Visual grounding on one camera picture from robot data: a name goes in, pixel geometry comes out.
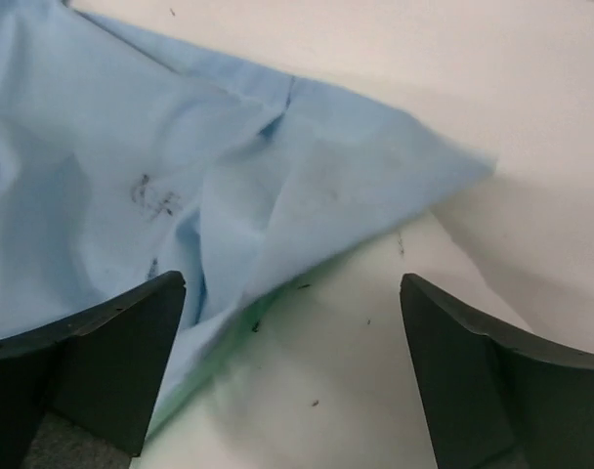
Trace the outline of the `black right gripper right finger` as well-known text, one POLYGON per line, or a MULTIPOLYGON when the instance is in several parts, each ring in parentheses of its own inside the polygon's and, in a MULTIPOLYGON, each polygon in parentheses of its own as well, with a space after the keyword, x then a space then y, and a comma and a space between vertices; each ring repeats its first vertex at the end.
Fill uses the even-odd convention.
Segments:
POLYGON ((416 274, 403 325, 440 468, 594 468, 594 354, 477 310, 416 274))

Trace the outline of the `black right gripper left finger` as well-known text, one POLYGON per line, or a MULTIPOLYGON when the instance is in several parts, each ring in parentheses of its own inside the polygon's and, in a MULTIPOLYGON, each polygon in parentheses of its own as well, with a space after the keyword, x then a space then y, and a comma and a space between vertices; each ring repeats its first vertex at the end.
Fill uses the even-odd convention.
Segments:
POLYGON ((0 340, 0 468, 127 468, 144 447, 178 330, 171 271, 0 340))

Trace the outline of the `white pillow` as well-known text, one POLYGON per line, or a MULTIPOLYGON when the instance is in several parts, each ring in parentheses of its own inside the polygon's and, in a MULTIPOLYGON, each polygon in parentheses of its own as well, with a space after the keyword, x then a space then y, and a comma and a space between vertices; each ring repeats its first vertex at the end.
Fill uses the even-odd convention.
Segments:
POLYGON ((137 468, 432 468, 399 291, 418 273, 523 326, 422 217, 306 275, 146 445, 137 468))

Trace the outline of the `light blue pillowcase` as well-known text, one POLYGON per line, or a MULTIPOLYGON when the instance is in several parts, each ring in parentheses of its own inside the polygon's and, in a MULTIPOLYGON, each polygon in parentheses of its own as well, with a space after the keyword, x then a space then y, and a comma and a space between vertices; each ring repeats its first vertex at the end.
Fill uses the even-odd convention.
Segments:
POLYGON ((349 90, 0 1, 0 338, 180 272, 158 428, 242 312, 494 166, 349 90))

